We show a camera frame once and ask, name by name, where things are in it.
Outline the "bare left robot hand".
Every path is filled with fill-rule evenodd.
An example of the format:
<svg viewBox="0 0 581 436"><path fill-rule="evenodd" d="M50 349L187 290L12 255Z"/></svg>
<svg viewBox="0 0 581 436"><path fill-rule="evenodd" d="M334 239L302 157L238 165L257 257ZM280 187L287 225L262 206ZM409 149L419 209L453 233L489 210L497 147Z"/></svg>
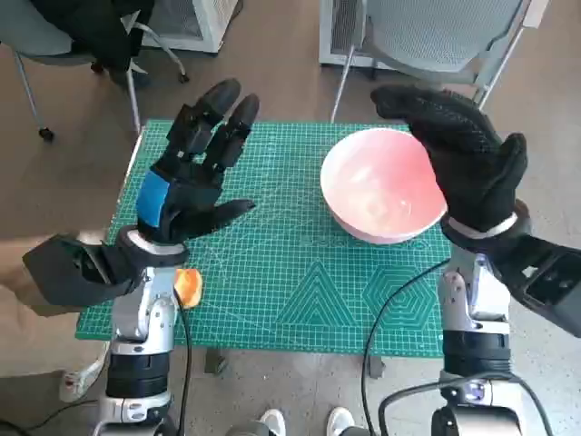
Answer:
<svg viewBox="0 0 581 436"><path fill-rule="evenodd" d="M137 228L145 238L183 243L214 233L255 207L248 199L218 203L225 172L240 159L260 109L256 94L237 103L240 92L240 82L229 78L194 105L182 106L137 197Z"/></svg>

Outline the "gloved right robot hand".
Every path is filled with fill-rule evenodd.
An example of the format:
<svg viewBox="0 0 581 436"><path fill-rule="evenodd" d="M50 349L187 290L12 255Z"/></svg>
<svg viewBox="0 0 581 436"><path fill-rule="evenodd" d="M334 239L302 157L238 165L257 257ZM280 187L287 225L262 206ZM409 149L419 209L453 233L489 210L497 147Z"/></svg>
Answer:
<svg viewBox="0 0 581 436"><path fill-rule="evenodd" d="M404 121L426 148L451 218L485 233L513 214L527 169L523 134L501 138L472 100L451 91L392 84L370 98L380 117Z"/></svg>

